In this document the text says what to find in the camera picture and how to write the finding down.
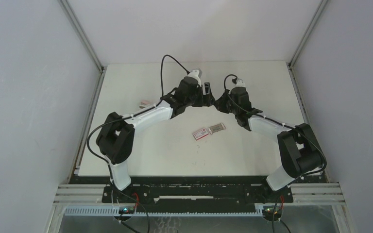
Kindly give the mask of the staple box tray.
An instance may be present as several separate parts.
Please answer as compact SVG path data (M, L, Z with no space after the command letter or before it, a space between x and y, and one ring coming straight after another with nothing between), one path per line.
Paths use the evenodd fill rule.
M214 133L223 131L225 129L226 129L226 126L223 123L218 123L218 124L215 124L215 125L212 125L212 126L208 127L208 132L210 134L214 134Z

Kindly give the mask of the red white staple box sleeve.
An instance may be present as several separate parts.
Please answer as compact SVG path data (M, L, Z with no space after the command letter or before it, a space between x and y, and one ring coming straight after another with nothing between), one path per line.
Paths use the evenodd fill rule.
M200 139L208 136L209 132L208 132L208 130L206 128L201 128L201 129L193 132L192 135L193 135L194 139L196 141L198 141L198 140L200 140Z

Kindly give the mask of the pink stapler top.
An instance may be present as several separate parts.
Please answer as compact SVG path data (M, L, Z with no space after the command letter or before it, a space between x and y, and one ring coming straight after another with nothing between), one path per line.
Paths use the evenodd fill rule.
M147 100L142 100L141 102L140 102L140 104L139 104L139 108L140 109L143 109L143 108L146 108L146 107L148 107L148 106L150 106L150 102L149 101L147 101Z

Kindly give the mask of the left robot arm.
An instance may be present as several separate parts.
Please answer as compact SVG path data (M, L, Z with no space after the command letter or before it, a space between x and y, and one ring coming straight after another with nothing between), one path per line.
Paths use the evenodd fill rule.
M215 99L209 82L185 76L172 91L163 95L158 104L136 113L121 116L110 113L96 138L96 145L105 157L110 180L115 186L114 197L127 202L132 197L131 177L127 159L132 153L136 133L182 114L187 107L210 107Z

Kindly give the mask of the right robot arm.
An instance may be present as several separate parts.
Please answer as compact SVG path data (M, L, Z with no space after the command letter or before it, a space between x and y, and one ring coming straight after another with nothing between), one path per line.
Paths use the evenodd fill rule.
M265 179L261 188L265 201L275 201L283 187L325 168L326 159L311 127L306 123L290 126L266 116L252 106L246 88L226 89L214 105L220 112L233 114L239 126L277 143L281 165Z

